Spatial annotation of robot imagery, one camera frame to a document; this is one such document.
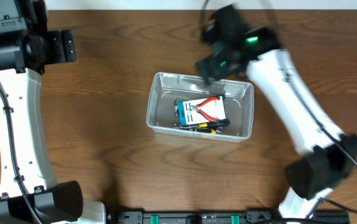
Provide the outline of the small black red hammer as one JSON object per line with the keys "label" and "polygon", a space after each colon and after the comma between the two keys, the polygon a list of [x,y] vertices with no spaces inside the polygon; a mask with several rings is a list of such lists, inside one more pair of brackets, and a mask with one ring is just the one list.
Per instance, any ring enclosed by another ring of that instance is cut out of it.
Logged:
{"label": "small black red hammer", "polygon": [[[202,106],[208,104],[211,101],[219,101],[219,100],[224,100],[225,96],[224,95],[217,95],[217,96],[212,96],[210,98],[205,99],[203,102],[201,102],[198,105],[190,106],[189,110],[192,110],[194,108],[195,111],[200,110]],[[177,98],[174,99],[174,112],[175,116],[181,116],[184,114],[184,112],[180,112],[179,105],[181,102],[177,102]]]}

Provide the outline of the white blue screwdriver bit box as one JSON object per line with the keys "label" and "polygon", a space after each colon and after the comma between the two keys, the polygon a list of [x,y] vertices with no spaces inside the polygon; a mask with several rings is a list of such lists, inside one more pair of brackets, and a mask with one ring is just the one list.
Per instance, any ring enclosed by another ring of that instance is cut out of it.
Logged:
{"label": "white blue screwdriver bit box", "polygon": [[184,112],[179,116],[180,125],[194,125],[208,122],[215,122],[220,119],[226,119],[224,109],[224,100],[211,101],[195,111],[194,108],[189,110],[190,106],[198,105],[207,98],[196,100],[182,101],[179,105],[180,112]]}

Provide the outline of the slim black yellow screwdriver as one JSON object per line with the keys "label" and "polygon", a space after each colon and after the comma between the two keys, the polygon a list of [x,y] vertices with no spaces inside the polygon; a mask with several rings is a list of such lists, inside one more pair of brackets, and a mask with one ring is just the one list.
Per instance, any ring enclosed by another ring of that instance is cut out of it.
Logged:
{"label": "slim black yellow screwdriver", "polygon": [[185,129],[185,128],[219,128],[230,125],[230,121],[228,119],[220,119],[215,122],[194,124],[194,125],[178,125],[176,128]]}

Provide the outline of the silver double ring wrench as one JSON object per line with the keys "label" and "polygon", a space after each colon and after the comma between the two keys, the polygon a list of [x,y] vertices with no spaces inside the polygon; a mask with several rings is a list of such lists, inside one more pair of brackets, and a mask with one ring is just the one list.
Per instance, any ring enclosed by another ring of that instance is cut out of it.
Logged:
{"label": "silver double ring wrench", "polygon": [[197,124],[192,126],[183,126],[178,124],[173,124],[174,129],[180,129],[185,131],[194,131],[198,133],[208,133],[208,134],[219,134],[222,133],[224,128],[222,126],[216,126],[214,124]]}

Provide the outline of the stubby yellow black screwdriver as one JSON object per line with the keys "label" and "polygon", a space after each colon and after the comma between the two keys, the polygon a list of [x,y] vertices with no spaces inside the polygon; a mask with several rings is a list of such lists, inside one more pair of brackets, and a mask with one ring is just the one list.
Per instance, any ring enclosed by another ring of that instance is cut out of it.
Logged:
{"label": "stubby yellow black screwdriver", "polygon": [[192,129],[192,131],[198,133],[217,134],[217,131],[215,129],[209,129],[209,128],[194,128]]}

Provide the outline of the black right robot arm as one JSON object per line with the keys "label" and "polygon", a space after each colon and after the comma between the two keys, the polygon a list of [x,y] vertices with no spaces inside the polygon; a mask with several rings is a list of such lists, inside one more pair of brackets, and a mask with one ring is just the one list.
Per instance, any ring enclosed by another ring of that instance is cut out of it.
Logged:
{"label": "black right robot arm", "polygon": [[205,84],[244,73],[268,99],[300,156],[285,169],[290,188],[279,215],[310,218],[351,174],[357,136],[345,134],[324,112],[272,28],[251,28],[233,5],[208,19],[200,17],[199,26],[202,42],[212,48],[212,54],[196,64]]}

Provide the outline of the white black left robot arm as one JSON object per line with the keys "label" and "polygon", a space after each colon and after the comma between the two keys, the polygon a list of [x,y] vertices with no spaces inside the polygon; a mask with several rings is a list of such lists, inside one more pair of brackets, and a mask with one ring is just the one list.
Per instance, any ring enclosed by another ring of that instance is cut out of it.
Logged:
{"label": "white black left robot arm", "polygon": [[44,1],[0,0],[0,223],[109,223],[104,203],[59,182],[40,108],[45,66],[73,62],[70,30],[49,30]]}

